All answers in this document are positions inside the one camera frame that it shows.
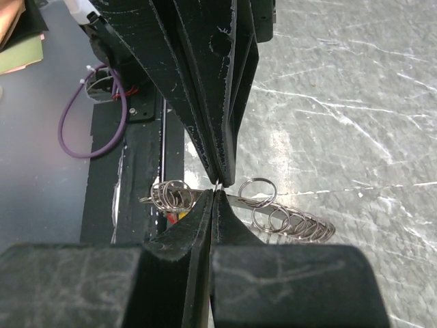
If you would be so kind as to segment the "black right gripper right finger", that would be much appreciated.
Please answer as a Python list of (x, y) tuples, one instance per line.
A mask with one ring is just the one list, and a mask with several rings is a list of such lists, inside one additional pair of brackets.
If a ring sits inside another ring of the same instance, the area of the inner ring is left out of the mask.
[(216, 327), (388, 327), (373, 269), (356, 247), (269, 245), (234, 214), (212, 207), (212, 315)]

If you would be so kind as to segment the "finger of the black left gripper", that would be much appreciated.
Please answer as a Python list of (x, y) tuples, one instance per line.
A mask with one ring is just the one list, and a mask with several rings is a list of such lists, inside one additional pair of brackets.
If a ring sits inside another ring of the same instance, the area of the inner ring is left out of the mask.
[(236, 142), (259, 55), (250, 1), (175, 1), (195, 93), (187, 129), (211, 182), (235, 183)]

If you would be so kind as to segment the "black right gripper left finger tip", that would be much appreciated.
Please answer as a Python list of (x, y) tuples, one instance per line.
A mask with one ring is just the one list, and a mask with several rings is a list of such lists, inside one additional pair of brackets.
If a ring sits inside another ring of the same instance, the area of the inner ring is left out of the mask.
[(10, 247), (1, 326), (207, 327), (213, 198), (147, 243)]

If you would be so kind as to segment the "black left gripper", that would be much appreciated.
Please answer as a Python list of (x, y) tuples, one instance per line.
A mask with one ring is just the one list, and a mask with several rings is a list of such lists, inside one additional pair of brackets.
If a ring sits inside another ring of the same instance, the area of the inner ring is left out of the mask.
[[(89, 4), (83, 30), (96, 57), (115, 71), (127, 89), (141, 89), (152, 80), (186, 129), (208, 178), (216, 181), (219, 175), (207, 151), (206, 130), (184, 59), (174, 2), (123, 0)], [(250, 4), (256, 42), (272, 40), (276, 2)]]

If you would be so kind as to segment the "red key tag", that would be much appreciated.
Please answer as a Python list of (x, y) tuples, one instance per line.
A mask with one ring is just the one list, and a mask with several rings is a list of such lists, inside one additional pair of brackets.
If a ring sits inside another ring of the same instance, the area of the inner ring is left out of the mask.
[(179, 214), (177, 213), (167, 213), (167, 219), (171, 225), (175, 224), (179, 220)]

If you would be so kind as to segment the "metal disc keyring with rings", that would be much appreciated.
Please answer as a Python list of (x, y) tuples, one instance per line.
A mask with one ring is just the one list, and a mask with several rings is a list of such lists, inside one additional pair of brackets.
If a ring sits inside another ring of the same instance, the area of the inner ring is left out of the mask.
[[(259, 200), (246, 198), (243, 191), (251, 184), (262, 182), (272, 187), (272, 193)], [(141, 204), (153, 204), (164, 213), (190, 212), (203, 191), (193, 189), (183, 180), (155, 182), (150, 194), (139, 199)], [(251, 178), (243, 182), (236, 195), (226, 194), (229, 205), (251, 212), (251, 225), (268, 236), (284, 237), (288, 243), (325, 243), (335, 234), (335, 226), (311, 213), (277, 202), (277, 186), (267, 178)]]

